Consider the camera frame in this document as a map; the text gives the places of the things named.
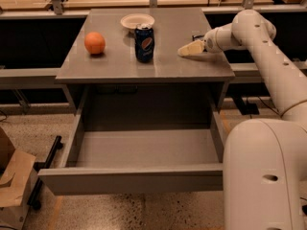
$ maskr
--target blue soda can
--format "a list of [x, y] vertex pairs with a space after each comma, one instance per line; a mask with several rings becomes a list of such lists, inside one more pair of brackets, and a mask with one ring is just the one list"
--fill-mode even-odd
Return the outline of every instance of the blue soda can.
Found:
[[154, 29], [151, 24], [138, 24], [134, 30], [135, 56], [141, 62], [154, 57]]

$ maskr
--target floor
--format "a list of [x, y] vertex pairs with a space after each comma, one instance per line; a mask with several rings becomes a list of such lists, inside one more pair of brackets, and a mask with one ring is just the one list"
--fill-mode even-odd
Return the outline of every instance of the floor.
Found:
[[[260, 115], [242, 116], [231, 99], [226, 99], [221, 117], [226, 130], [250, 118], [278, 118], [255, 98]], [[270, 99], [264, 99], [270, 106]], [[68, 105], [33, 105], [23, 115], [19, 106], [0, 105], [8, 118], [0, 122], [17, 149], [44, 161], [57, 135], [68, 139], [73, 114]], [[56, 167], [60, 150], [54, 160]], [[302, 184], [301, 196], [307, 197]], [[223, 192], [169, 193], [150, 195], [54, 196], [46, 187], [40, 194], [42, 207], [30, 209], [24, 230], [222, 230], [224, 226]]]

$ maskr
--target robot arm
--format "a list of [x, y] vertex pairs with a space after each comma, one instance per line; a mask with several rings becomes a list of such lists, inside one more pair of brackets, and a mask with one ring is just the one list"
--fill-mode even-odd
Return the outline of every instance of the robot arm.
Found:
[[[250, 120], [230, 132], [224, 148], [225, 230], [303, 230], [298, 182], [307, 176], [307, 78], [272, 42], [276, 30], [253, 10], [208, 32], [202, 49], [248, 49], [280, 120]], [[199, 42], [178, 50], [198, 54]]]

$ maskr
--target bowl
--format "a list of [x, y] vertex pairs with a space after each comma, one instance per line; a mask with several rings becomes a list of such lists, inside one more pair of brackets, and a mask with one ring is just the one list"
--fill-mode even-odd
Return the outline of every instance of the bowl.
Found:
[[126, 15], [121, 19], [121, 24], [123, 27], [130, 30], [131, 33], [134, 33], [134, 29], [137, 24], [154, 24], [154, 19], [145, 13], [133, 13]]

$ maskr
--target drawer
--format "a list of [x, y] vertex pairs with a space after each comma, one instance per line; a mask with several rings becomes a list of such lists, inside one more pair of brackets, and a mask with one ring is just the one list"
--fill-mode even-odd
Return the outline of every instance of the drawer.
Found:
[[214, 114], [204, 83], [88, 85], [59, 168], [38, 175], [55, 195], [221, 190]]

